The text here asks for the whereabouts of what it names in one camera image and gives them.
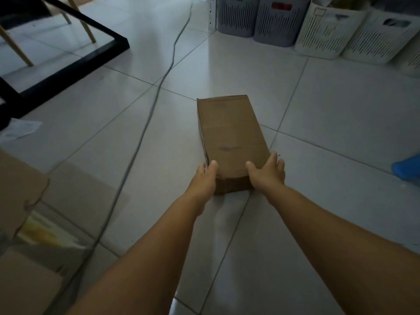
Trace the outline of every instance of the gray plastic basket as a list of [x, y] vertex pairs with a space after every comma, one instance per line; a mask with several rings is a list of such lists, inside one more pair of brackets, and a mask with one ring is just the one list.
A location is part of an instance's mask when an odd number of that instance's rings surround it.
[[258, 0], [218, 0], [218, 30], [224, 34], [251, 37], [254, 34]]
[[310, 1], [260, 0], [254, 40], [281, 47], [292, 46], [296, 41]]

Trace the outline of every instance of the black metal frame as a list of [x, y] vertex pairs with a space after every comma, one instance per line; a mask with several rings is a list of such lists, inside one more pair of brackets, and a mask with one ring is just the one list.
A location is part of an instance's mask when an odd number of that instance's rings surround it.
[[14, 90], [12, 86], [0, 77], [0, 97], [5, 100], [5, 103], [0, 105], [0, 130], [8, 125], [11, 117], [20, 118], [26, 115], [31, 110], [42, 105], [50, 98], [130, 48], [129, 42], [125, 37], [92, 20], [88, 16], [81, 14], [61, 1], [43, 1], [63, 10], [76, 19], [84, 21], [89, 26], [112, 36], [114, 40], [21, 93]]

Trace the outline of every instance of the hand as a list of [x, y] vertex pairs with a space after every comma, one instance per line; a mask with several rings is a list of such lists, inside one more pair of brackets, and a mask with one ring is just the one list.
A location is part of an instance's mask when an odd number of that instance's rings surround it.
[[247, 161], [245, 166], [252, 185], [265, 196], [279, 184], [284, 185], [286, 178], [284, 160], [280, 159], [277, 161], [277, 153], [275, 151], [270, 154], [266, 164], [261, 169], [256, 169], [255, 165], [250, 161]]
[[197, 216], [203, 213], [205, 204], [210, 200], [216, 190], [216, 174], [219, 165], [215, 160], [212, 160], [207, 172], [205, 168], [205, 163], [198, 166], [195, 176], [185, 191], [185, 196], [191, 197], [199, 205]]

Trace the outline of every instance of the forearm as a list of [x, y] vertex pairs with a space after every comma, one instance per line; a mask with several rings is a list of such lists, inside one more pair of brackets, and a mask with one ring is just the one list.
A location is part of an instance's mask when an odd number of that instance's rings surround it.
[[420, 259], [277, 185], [267, 194], [333, 296], [350, 313], [419, 311]]
[[178, 198], [70, 314], [167, 314], [181, 276], [198, 204]]

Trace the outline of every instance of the blue object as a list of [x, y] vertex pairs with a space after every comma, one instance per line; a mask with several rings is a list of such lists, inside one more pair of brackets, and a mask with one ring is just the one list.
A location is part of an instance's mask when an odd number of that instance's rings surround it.
[[391, 165], [392, 172], [402, 180], [420, 177], [420, 154]]

